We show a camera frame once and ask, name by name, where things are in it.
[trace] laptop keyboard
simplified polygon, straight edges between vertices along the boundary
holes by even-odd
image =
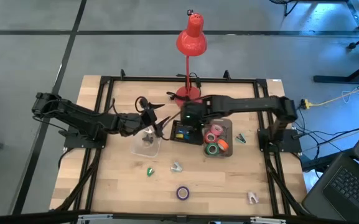
[[[345,168],[341,168],[340,172],[331,180],[330,185],[359,208],[359,177]]]

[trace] lamp shade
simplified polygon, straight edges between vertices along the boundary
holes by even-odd
[[[199,56],[207,49],[207,40],[203,33],[204,19],[199,13],[189,16],[186,30],[177,39],[177,48],[186,56]]]

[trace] wooden table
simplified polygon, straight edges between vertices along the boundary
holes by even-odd
[[[84,76],[77,104],[93,110],[99,81],[100,76]],[[284,95],[281,80],[267,82],[270,95]],[[179,109],[166,95],[166,91],[175,91],[182,85],[177,82],[114,82],[116,109],[120,113],[135,112],[135,99],[142,95],[151,103],[166,104],[156,110],[159,119],[172,116]],[[254,97],[253,86],[244,83],[203,83],[202,94]],[[266,169],[256,134],[259,128],[258,116],[256,113],[237,113],[228,118],[233,122],[233,135],[244,133],[247,143],[244,145],[233,141],[233,155],[225,159],[207,158],[201,146],[175,141],[162,141],[157,157],[151,159],[130,152],[133,137],[109,135],[101,154],[91,210],[188,215],[272,215]],[[171,125],[164,130],[167,138]],[[62,160],[51,208],[59,206],[77,184],[84,151],[74,149]],[[301,164],[290,153],[281,153],[281,157],[287,188],[300,202],[307,193]],[[183,167],[182,172],[170,170],[174,161]],[[148,167],[156,171],[151,177],[146,175]],[[175,195],[181,185],[190,190],[190,197],[186,201],[178,200]],[[86,185],[80,208],[85,206],[87,189]],[[258,204],[248,204],[249,191],[257,193]],[[280,203],[279,211],[283,212],[277,185],[276,196]]]

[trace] clear plastic container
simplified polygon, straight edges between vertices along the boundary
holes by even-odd
[[[154,158],[158,155],[161,138],[157,138],[152,128],[145,128],[134,136],[131,152],[139,156]]]

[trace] red desk lamp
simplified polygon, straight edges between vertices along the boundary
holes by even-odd
[[[207,49],[207,40],[203,33],[204,19],[199,13],[193,13],[193,10],[188,10],[189,16],[186,30],[183,30],[177,39],[177,48],[184,55],[186,55],[186,84],[177,90],[177,95],[192,100],[200,96],[200,91],[192,87],[189,75],[189,57],[199,56]],[[175,99],[179,107],[182,106],[184,100]]]

